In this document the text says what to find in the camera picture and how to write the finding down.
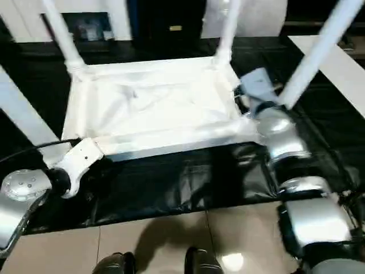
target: black cable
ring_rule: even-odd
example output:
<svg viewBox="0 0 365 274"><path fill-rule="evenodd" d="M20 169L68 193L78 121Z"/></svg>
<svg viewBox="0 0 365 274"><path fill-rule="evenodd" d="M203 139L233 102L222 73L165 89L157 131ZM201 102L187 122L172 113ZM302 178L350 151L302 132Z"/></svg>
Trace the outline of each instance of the black cable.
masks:
<svg viewBox="0 0 365 274"><path fill-rule="evenodd" d="M24 150L20 150L16 153L13 153L7 157L4 157L2 159L0 159L0 163L2 162L5 162L15 156L18 156L20 154L24 154L24 153L27 153L29 151L32 151L32 150L37 150L39 148L43 148L43 147L49 147L49 146L55 146L57 144L63 144L63 143L73 143L73 142L78 142L80 141L80 139L67 139L67 140L61 140L61 141L54 141L54 142L49 142L49 143L43 143L43 144L39 144L37 146L32 146L32 147L29 147L29 148L25 148Z"/></svg>

